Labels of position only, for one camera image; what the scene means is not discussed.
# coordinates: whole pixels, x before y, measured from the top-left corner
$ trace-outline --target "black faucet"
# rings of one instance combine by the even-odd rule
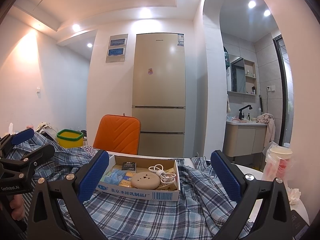
[[[242,120],[242,118],[244,118],[244,114],[242,114],[242,110],[243,110],[243,109],[246,109],[246,108],[249,108],[249,109],[251,110],[251,109],[252,109],[252,106],[251,106],[251,105],[247,105],[247,106],[239,109],[239,111],[240,111],[240,113],[239,113],[239,119],[240,119],[240,120]]]

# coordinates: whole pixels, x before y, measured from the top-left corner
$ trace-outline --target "barcode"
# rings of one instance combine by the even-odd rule
[[[153,200],[172,200],[172,193],[167,192],[153,192],[152,193]]]

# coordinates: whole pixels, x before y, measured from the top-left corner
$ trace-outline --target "power cord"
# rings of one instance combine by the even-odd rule
[[[163,184],[170,184],[175,181],[176,174],[164,172],[163,166],[161,164],[150,166],[149,171],[157,174]]]
[[[267,87],[267,113],[268,113],[268,98],[269,98],[269,95],[268,95],[268,87]]]

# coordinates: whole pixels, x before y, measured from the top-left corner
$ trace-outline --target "blue gripper pad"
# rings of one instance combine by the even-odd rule
[[[85,174],[78,186],[77,196],[81,204],[91,198],[94,190],[96,189],[100,179],[102,178],[109,165],[109,154],[108,152],[103,151],[97,159],[95,159],[94,157],[90,161],[89,165],[91,165],[92,161],[94,161],[94,163],[92,164],[89,171]]]
[[[211,154],[211,166],[216,172],[222,186],[232,201],[239,203],[241,201],[241,186],[233,175],[227,164],[222,160],[219,154],[214,151]]]
[[[35,135],[35,131],[31,128],[26,129],[20,133],[15,134],[11,139],[12,145],[19,145],[20,143],[25,142],[26,140],[29,140],[33,138]]]

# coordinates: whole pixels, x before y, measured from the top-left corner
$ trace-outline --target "white cable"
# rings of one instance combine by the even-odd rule
[[[163,184],[170,184],[175,181],[176,174],[165,173],[161,164],[150,166],[149,171],[157,174],[160,177],[160,180]]]

